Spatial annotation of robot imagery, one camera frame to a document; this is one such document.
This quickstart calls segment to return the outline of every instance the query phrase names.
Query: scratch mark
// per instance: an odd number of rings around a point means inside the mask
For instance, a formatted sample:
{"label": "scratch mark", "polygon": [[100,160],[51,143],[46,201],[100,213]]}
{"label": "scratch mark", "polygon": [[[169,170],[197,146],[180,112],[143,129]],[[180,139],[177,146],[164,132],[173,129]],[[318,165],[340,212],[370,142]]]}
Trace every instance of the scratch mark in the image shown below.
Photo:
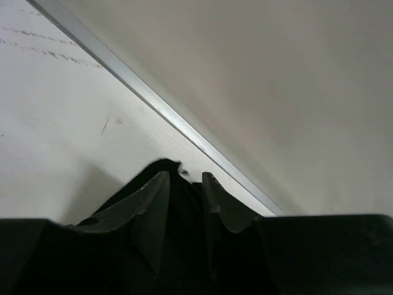
{"label": "scratch mark", "polygon": [[103,66],[101,66],[99,63],[93,63],[93,62],[90,62],[90,61],[81,60],[80,58],[70,57],[68,55],[56,53],[56,52],[53,52],[53,51],[50,51],[50,50],[41,50],[41,49],[38,49],[38,48],[35,48],[35,47],[21,46],[21,45],[19,45],[16,42],[10,42],[10,41],[6,41],[6,40],[3,40],[3,39],[0,39],[0,44],[11,45],[13,47],[17,47],[19,49],[22,49],[23,51],[27,50],[27,51],[33,51],[33,52],[36,52],[36,53],[40,53],[40,54],[43,54],[43,55],[46,55],[46,56],[50,55],[53,58],[56,58],[57,60],[61,57],[60,59],[63,59],[63,60],[66,60],[66,61],[71,61],[73,63],[77,63],[78,65],[93,66],[93,67],[95,67],[97,69],[102,69],[103,68]]}
{"label": "scratch mark", "polygon": [[73,43],[72,41],[60,40],[60,39],[44,36],[44,35],[41,35],[41,34],[36,34],[36,33],[32,33],[32,32],[26,32],[26,31],[23,31],[23,30],[20,30],[20,29],[17,30],[17,29],[6,28],[6,27],[3,27],[2,29],[4,31],[12,32],[12,33],[15,33],[15,34],[23,34],[23,35],[26,35],[26,36],[32,36],[32,37],[41,38],[41,39],[45,39],[45,40],[51,40],[53,42],[60,42],[62,44],[70,44],[70,45],[73,45],[73,46],[77,47],[76,43]]}
{"label": "scratch mark", "polygon": [[101,136],[103,135],[103,133],[104,133],[104,131],[105,131],[106,125],[108,125],[109,115],[110,115],[110,114],[111,114],[111,111],[109,111],[108,116],[106,117],[106,122],[105,122],[105,125],[104,125],[103,130],[101,131]]}
{"label": "scratch mark", "polygon": [[25,11],[25,10],[22,10],[22,9],[18,9],[18,11],[23,12],[25,14],[34,14],[34,15],[41,16],[41,14],[39,14],[38,12],[34,12],[34,11]]}

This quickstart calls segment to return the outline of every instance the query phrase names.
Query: white surface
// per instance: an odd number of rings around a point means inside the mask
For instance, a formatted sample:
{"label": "white surface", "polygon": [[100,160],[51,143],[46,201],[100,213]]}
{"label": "white surface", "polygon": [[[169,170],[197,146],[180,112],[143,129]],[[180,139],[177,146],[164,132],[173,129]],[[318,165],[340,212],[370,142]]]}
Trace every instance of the white surface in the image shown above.
{"label": "white surface", "polygon": [[0,1],[0,151],[1,217],[78,222],[160,157],[271,214],[21,0]]}
{"label": "white surface", "polygon": [[282,209],[393,214],[393,2],[59,1]]}

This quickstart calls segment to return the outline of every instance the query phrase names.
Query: black plastic part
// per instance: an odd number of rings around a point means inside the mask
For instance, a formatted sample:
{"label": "black plastic part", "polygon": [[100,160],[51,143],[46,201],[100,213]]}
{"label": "black plastic part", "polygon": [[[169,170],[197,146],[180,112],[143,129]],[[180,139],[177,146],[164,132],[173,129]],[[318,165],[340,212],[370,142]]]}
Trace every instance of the black plastic part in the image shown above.
{"label": "black plastic part", "polygon": [[264,218],[146,167],[76,226],[0,220],[0,294],[393,294],[388,216]]}

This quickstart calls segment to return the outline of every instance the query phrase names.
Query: metal trim strip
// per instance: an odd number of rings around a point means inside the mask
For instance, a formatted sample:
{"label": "metal trim strip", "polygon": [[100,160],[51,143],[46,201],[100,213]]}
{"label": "metal trim strip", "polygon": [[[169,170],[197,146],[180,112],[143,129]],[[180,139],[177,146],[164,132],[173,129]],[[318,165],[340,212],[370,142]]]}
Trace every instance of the metal trim strip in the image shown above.
{"label": "metal trim strip", "polygon": [[27,0],[276,216],[284,213],[57,0]]}

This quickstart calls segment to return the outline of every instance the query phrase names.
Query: white wall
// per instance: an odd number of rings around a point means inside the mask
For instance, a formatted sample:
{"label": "white wall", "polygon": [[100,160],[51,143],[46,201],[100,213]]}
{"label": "white wall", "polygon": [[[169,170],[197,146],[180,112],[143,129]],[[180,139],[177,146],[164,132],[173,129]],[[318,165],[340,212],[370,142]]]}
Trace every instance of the white wall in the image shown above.
{"label": "white wall", "polygon": [[58,2],[282,209],[393,214],[392,1]]}
{"label": "white wall", "polygon": [[253,196],[22,0],[0,0],[0,217],[78,222],[149,162]]}

